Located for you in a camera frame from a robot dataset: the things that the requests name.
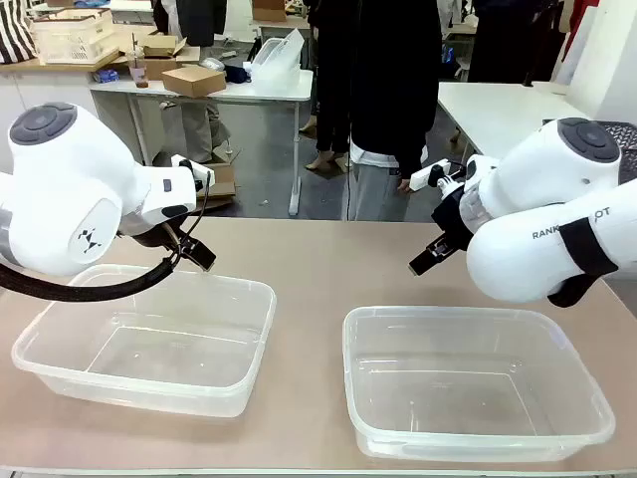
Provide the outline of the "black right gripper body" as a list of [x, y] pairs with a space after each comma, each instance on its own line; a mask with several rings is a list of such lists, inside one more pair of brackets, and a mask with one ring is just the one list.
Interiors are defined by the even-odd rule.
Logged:
[[460, 214], [464, 186], [458, 185], [434, 209], [432, 219], [443, 231], [433, 243], [435, 249], [467, 249], [474, 233], [465, 225]]

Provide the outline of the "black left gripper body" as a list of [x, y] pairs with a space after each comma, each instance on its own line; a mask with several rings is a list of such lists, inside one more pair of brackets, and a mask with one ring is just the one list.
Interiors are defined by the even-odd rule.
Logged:
[[152, 225], [145, 222], [121, 221], [118, 226], [118, 234], [132, 237], [138, 244], [147, 248], [163, 247], [173, 250], [176, 246], [179, 224], [175, 221], [167, 221]]

